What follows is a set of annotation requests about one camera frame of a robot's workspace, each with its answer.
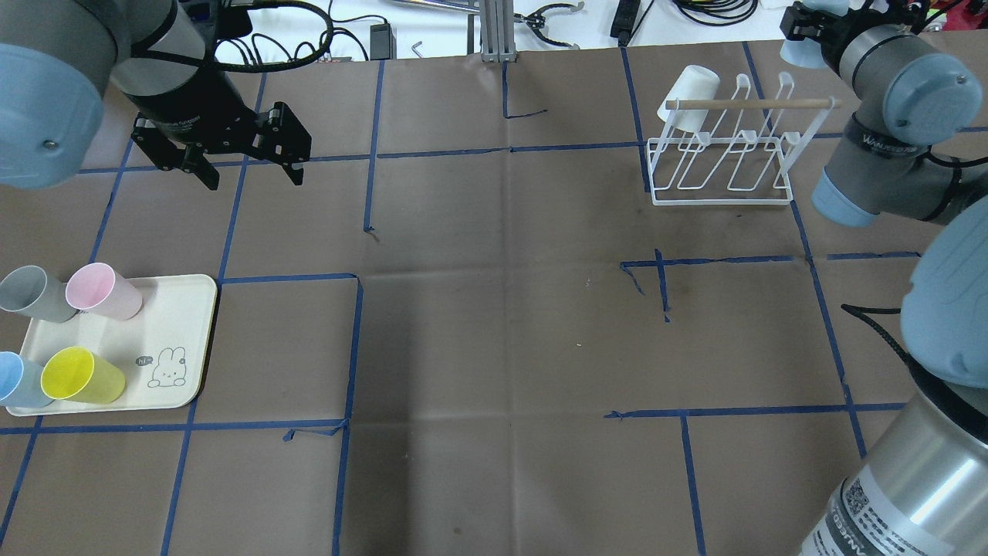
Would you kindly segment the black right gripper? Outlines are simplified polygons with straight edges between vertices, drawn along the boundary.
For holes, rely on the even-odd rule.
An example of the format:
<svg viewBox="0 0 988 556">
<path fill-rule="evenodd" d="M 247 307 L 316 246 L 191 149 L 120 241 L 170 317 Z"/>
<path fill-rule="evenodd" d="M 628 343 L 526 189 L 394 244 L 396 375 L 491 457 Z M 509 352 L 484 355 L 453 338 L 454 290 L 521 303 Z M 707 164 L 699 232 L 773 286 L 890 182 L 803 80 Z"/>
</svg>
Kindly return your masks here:
<svg viewBox="0 0 988 556">
<path fill-rule="evenodd" d="M 781 14 L 784 41 L 812 39 L 822 52 L 842 52 L 864 32 L 871 1 L 794 1 Z"/>
</svg>

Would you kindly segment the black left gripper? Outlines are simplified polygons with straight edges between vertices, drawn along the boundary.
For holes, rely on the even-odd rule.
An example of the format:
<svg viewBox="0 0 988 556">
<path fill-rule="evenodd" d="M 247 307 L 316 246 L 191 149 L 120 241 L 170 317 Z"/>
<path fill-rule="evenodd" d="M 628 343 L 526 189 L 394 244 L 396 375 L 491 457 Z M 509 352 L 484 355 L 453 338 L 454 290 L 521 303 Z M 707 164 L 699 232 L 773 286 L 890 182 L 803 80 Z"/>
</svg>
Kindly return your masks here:
<svg viewBox="0 0 988 556">
<path fill-rule="evenodd" d="M 195 68 L 164 92 L 130 92 L 130 101 L 138 109 L 131 137 L 159 170 L 181 170 L 216 191 L 220 177 L 208 156 L 244 154 L 281 165 L 294 186 L 303 185 L 310 132 L 285 102 L 248 107 L 220 70 Z"/>
</svg>

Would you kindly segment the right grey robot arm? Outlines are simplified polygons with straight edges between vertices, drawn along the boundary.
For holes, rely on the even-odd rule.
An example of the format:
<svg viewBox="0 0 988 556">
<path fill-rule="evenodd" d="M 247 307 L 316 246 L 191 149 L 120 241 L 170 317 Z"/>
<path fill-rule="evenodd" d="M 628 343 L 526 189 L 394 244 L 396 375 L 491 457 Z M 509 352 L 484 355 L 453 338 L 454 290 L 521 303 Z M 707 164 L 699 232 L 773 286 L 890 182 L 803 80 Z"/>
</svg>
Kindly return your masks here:
<svg viewBox="0 0 988 556">
<path fill-rule="evenodd" d="M 876 307 L 844 305 L 905 363 L 916 394 L 797 555 L 986 553 L 986 161 L 931 152 L 973 122 L 983 88 L 920 38 L 927 10 L 802 1 L 780 22 L 788 63 L 831 68 L 860 100 L 813 191 L 816 211 L 845 226 L 883 212 L 942 226 L 895 310 L 901 341 L 875 323 Z"/>
</svg>

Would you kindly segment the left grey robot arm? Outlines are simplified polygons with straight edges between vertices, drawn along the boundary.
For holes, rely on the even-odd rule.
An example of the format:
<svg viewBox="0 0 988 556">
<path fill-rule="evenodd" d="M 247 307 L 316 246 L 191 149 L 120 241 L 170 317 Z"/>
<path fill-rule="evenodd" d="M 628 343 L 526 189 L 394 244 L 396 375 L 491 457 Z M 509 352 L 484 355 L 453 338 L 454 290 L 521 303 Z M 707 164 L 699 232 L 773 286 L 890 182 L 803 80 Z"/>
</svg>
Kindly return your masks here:
<svg viewBox="0 0 988 556">
<path fill-rule="evenodd" d="M 161 171 L 219 186 L 211 156 L 243 154 L 281 166 L 303 183 L 312 138 L 293 110 L 247 106 L 230 73 L 278 73 L 284 63 L 220 63 L 222 39 L 250 29 L 248 12 L 299 1 L 4 1 L 2 3 L 2 183 L 57 186 L 82 167 L 103 119 L 109 85 L 137 108 L 131 137 Z"/>
</svg>

